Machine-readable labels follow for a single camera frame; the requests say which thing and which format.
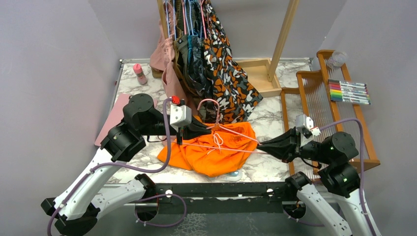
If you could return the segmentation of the pink wire hanger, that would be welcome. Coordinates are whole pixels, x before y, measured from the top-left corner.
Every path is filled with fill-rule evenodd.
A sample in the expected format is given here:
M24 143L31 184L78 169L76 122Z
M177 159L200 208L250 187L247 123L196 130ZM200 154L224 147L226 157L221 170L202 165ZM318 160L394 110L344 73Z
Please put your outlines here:
M249 122L223 125L220 123L220 105L216 100L209 98L203 99L199 103L197 110L200 110L205 102L213 102L215 105L215 123L210 124L208 127L211 130L211 134L203 135L189 141L183 141L183 146L204 148L207 154L211 152L217 154L238 152L266 154L265 152L256 150L260 142L257 140L256 133Z

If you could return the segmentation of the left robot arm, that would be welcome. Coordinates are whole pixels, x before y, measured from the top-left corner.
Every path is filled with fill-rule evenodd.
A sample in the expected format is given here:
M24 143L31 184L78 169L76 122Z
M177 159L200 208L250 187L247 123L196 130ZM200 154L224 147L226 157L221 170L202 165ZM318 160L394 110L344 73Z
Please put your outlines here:
M210 133L209 128L192 116L185 101L176 96L155 108L153 98L139 93L129 98L123 116L102 140L95 156L77 179L59 196L46 198L41 207L50 216L47 234L56 228L63 236L83 236L104 215L124 204L156 200L157 190L149 175L152 170L138 169L127 184L102 192L105 183L146 147L145 137L176 136L177 143Z

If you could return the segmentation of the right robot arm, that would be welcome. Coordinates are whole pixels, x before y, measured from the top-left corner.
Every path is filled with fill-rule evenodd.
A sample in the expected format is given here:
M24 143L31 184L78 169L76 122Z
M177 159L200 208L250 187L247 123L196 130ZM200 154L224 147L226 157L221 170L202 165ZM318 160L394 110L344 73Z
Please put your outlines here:
M292 128L257 148L289 163L295 158L326 164L318 174L324 187L339 204L340 215L317 191L316 186L303 172L286 178L284 195L290 200L302 201L332 236L378 236L380 232L373 220L360 177L350 160L359 154L352 136L336 132L322 142L314 141L320 135L317 127L312 129Z

